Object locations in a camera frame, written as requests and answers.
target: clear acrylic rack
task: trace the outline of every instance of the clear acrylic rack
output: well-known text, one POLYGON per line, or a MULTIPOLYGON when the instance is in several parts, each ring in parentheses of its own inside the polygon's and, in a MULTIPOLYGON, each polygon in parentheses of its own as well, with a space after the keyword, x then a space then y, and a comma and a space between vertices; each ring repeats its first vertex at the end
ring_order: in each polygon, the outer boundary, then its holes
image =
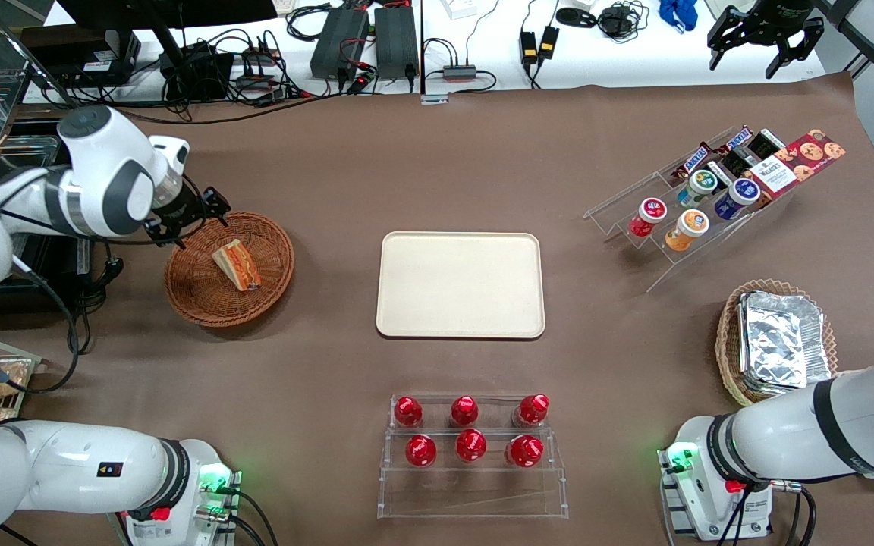
MULTIPOLYGON (((734 135, 740 132, 741 128, 731 127, 721 134, 715 136, 707 142, 707 145, 712 149, 719 148, 722 144, 729 141, 734 135)), ((738 232, 748 221, 752 221, 757 215, 770 215, 772 210, 780 209, 790 200, 791 193, 786 196, 781 196, 777 200, 771 202, 766 207, 759 208, 759 204, 755 203, 740 211, 737 218, 732 221, 722 220, 714 211, 714 201, 717 196, 709 199, 704 199, 697 207, 698 210, 707 214, 710 220, 710 229, 704 235, 696 238, 690 243, 690 248, 684 252, 676 252, 666 246, 665 235, 676 225, 677 218, 683 213, 683 207, 680 207, 677 201, 677 194, 686 186, 685 180, 678 180, 672 176, 672 173, 689 159, 696 149, 691 149, 689 153, 683 155, 682 158, 677 158, 673 162, 668 163, 662 169, 653 172, 650 176, 645 177, 639 182, 632 184, 627 189, 620 191, 616 196, 610 197, 602 203, 587 210, 582 218, 592 220, 596 227, 606 235, 606 240, 609 241, 618 235, 622 235, 631 242, 635 249, 645 249, 648 246, 655 246, 659 252, 653 252, 653 258, 650 262, 657 262, 661 267, 665 267, 662 275, 658 277, 646 289, 648 293, 658 284, 672 277, 683 266, 695 262, 710 252, 710 249, 721 245, 731 235, 738 232), (637 237, 629 231, 629 221, 636 215, 639 204, 646 197, 658 197, 666 203, 667 215, 660 221, 646 237, 637 237)), ((715 158, 715 155, 708 156, 708 159, 715 158)), ((700 168, 705 168, 706 162, 702 163, 700 168)), ((724 166, 719 167, 724 170, 726 176, 731 180, 736 180, 729 170, 724 166)))
POLYGON ((463 428, 448 426, 455 395, 409 394, 423 407, 423 426, 404 428, 392 417, 391 399, 384 449, 379 463, 377 518, 568 518, 565 467, 551 426, 516 428, 511 415, 523 397, 479 397, 474 428, 488 440, 485 456, 475 463, 457 458, 454 443, 463 428), (404 457, 414 435, 430 436, 437 460, 425 469, 404 457), (518 435, 533 435, 545 446, 536 466, 519 469, 504 457, 518 435))

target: aluminum foil container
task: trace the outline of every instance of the aluminum foil container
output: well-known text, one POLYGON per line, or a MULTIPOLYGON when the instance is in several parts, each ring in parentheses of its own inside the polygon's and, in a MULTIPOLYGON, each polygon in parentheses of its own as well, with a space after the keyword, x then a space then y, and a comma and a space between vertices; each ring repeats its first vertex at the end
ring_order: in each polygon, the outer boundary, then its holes
POLYGON ((752 291, 740 298, 741 378, 751 391, 783 394, 832 376, 822 313, 806 297, 752 291))

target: red bottle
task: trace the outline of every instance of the red bottle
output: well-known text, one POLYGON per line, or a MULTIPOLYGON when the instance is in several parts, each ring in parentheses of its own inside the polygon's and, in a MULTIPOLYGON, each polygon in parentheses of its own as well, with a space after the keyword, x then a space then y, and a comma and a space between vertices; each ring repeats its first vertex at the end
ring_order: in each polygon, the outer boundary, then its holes
POLYGON ((451 404, 451 426, 471 426, 478 419, 478 402, 472 397, 459 397, 451 404))
POLYGON ((420 426, 423 422, 423 408, 413 398, 402 397, 396 401, 393 418, 403 426, 420 426))
POLYGON ((549 414, 549 398, 544 394, 532 394, 525 397, 517 408, 514 408, 512 422, 514 426, 541 426, 545 416, 549 414))
POLYGON ((504 450, 504 459, 514 466, 529 469, 538 464, 545 453, 541 440, 531 435, 516 436, 504 450))
POLYGON ((475 431, 474 428, 469 428, 467 431, 462 431, 457 435, 457 457, 465 463, 474 463, 475 460, 481 459, 488 450, 488 440, 481 431, 475 431))
POLYGON ((407 442, 407 463, 413 466, 431 466, 437 460, 437 444, 427 435, 413 435, 407 442))

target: blue cloth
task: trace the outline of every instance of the blue cloth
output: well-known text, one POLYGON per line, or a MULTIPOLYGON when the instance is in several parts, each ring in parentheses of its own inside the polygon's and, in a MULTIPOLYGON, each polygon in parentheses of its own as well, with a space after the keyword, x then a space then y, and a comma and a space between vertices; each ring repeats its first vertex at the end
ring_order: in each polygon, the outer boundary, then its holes
POLYGON ((693 30, 696 27, 695 3, 696 0, 660 0, 659 16, 673 27, 682 24, 684 30, 693 30))

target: wicker basket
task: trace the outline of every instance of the wicker basket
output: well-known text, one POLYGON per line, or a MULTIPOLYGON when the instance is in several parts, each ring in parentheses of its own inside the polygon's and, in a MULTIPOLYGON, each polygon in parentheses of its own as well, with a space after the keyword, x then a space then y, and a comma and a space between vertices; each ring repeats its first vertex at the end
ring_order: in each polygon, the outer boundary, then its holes
POLYGON ((292 242, 274 221, 254 213, 231 213, 184 239, 164 268, 167 298, 181 317, 207 328, 242 325, 263 314, 288 287, 294 268, 292 242), (241 240, 263 283, 257 290, 239 291, 211 258, 220 246, 241 240))
MULTIPOLYGON (((737 307, 740 304, 741 294, 754 290, 763 290, 766 293, 779 295, 802 295, 802 297, 807 297, 808 300, 811 300, 803 290, 798 290, 788 283, 766 279, 742 284, 724 304, 724 311, 721 312, 721 321, 719 321, 717 326, 717 344, 714 346, 714 350, 717 353, 717 363, 721 369, 724 386, 742 406, 749 406, 770 397, 767 394, 750 391, 741 380, 740 374, 740 318, 738 317, 737 307)), ((815 300, 811 300, 811 302, 818 305, 815 300)), ((822 342, 825 345, 825 355, 828 356, 828 367, 832 370, 832 377, 835 377, 838 373, 835 333, 832 332, 832 325, 828 323, 827 318, 822 326, 822 342)))

